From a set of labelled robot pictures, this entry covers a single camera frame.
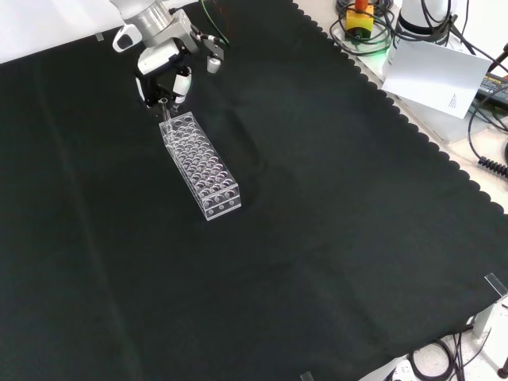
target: white paper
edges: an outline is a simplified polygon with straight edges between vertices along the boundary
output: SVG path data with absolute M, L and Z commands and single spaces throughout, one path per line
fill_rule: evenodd
M 401 40 L 383 90 L 464 118 L 490 64 L 439 45 Z

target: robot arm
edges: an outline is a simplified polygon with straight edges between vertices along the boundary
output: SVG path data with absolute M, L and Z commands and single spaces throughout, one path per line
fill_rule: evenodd
M 219 39 L 201 33 L 191 24 L 183 10 L 173 11 L 178 0 L 110 0 L 123 18 L 125 25 L 114 38 L 113 47 L 123 52 L 143 42 L 146 49 L 138 60 L 137 87 L 148 108 L 156 106 L 160 99 L 173 101 L 171 110 L 178 111 L 191 88 L 191 69 L 183 65 L 183 58 L 199 51 L 198 44 L 209 51 L 207 70 L 216 73 L 224 59 Z M 183 0 L 183 6 L 195 0 Z M 177 71 L 173 91 L 156 83 L 156 78 L 166 71 Z

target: black tablecloth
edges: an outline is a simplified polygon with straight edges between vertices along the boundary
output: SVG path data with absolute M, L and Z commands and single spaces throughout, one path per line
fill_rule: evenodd
M 217 1 L 233 48 L 193 60 L 188 107 L 244 205 L 212 222 L 138 105 L 141 48 L 0 67 L 2 381 L 353 381 L 508 281 L 501 208 L 309 18 Z

